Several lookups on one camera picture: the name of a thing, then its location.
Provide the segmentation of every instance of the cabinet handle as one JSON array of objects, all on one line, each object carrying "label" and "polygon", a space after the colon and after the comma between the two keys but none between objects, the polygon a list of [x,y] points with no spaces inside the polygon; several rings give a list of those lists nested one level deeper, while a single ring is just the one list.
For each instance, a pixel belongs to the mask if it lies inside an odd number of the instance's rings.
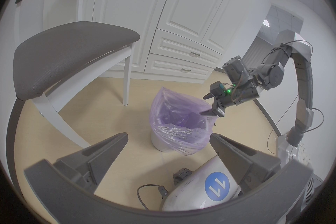
[{"label": "cabinet handle", "polygon": [[193,54],[193,55],[195,55],[196,57],[199,57],[199,56],[200,56],[200,54],[198,54],[198,53],[196,53],[196,52],[193,52],[193,51],[191,51],[190,54]]}]

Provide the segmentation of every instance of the vent grille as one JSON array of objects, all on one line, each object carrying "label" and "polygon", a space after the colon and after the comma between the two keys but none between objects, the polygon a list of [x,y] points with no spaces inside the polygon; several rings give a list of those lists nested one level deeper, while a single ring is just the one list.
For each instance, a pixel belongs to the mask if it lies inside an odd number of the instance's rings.
[{"label": "vent grille", "polygon": [[312,197],[314,181],[315,181],[314,178],[311,178],[309,180],[308,188],[307,188],[307,195],[306,195],[306,205],[309,203],[310,198]]}]

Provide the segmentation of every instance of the beige floor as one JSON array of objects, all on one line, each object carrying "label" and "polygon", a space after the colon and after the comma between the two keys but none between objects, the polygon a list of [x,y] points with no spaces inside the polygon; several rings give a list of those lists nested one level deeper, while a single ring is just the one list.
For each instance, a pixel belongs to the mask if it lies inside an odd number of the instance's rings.
[{"label": "beige floor", "polygon": [[[223,74],[214,71],[202,85],[132,79],[129,105],[122,104],[122,79],[97,78],[77,94],[60,115],[85,140],[95,144],[114,134],[127,132],[129,142],[113,163],[95,194],[107,200],[143,209],[136,190],[143,184],[164,185],[173,188],[172,175],[185,167],[196,170],[215,156],[208,144],[191,156],[177,152],[162,153],[151,143],[148,123],[151,103],[161,87],[202,98],[211,83],[229,82]],[[271,125],[254,104],[248,102],[230,107],[226,116],[216,121],[213,132],[223,134],[254,149],[269,153],[267,138]],[[275,150],[275,137],[269,140]],[[44,218],[55,220],[37,200],[23,175],[23,170],[41,159],[51,163],[81,148],[58,132],[42,117],[31,101],[27,101],[19,120],[15,139],[15,166],[22,193],[27,202]],[[155,187],[142,188],[140,195],[152,210],[158,210],[161,197]]]}]

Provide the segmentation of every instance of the gray chair seat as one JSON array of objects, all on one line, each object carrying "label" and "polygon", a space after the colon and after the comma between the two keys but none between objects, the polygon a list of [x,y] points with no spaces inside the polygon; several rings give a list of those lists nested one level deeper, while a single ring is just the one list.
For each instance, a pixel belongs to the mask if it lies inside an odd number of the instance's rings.
[{"label": "gray chair seat", "polygon": [[130,29],[98,22],[79,21],[43,31],[18,46],[13,78],[20,100],[41,96],[92,60],[140,39]]}]

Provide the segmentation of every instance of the cable connector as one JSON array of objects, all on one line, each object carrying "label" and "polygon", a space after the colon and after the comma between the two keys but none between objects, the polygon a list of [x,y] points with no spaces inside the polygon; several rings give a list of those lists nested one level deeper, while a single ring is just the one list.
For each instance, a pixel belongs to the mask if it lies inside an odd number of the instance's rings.
[{"label": "cable connector", "polygon": [[160,186],[157,188],[162,196],[162,199],[168,195],[168,191],[166,190],[166,188],[164,186]]}]

